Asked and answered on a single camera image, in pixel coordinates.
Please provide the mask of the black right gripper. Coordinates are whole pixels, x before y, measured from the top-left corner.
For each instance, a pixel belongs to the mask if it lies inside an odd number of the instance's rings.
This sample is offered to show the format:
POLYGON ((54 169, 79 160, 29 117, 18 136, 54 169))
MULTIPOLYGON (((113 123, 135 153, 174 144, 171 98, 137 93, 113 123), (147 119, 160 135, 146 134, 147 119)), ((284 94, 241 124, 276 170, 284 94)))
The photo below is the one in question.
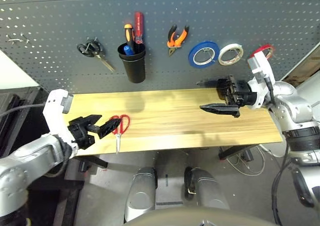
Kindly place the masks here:
POLYGON ((200 87, 216 87, 220 99, 225 104, 212 103, 201 105, 200 108, 206 112, 221 115, 240 116, 240 107, 253 105, 257 100, 257 92, 253 92, 245 80, 236 80, 233 75, 223 79, 207 79, 196 82, 200 87))

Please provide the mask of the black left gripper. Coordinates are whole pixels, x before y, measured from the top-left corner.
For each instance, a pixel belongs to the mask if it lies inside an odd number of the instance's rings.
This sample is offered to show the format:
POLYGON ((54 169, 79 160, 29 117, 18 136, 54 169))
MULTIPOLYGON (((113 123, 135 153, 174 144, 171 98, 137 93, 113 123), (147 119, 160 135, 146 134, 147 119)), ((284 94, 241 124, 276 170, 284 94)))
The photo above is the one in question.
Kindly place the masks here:
POLYGON ((68 130, 74 137, 79 149, 87 149, 95 143, 95 137, 89 135, 88 132, 97 133, 99 138, 102 139, 108 134, 115 131, 121 123, 119 118, 111 118, 102 126, 96 126, 96 123, 102 115, 89 115, 87 117, 78 117, 69 122, 68 130))

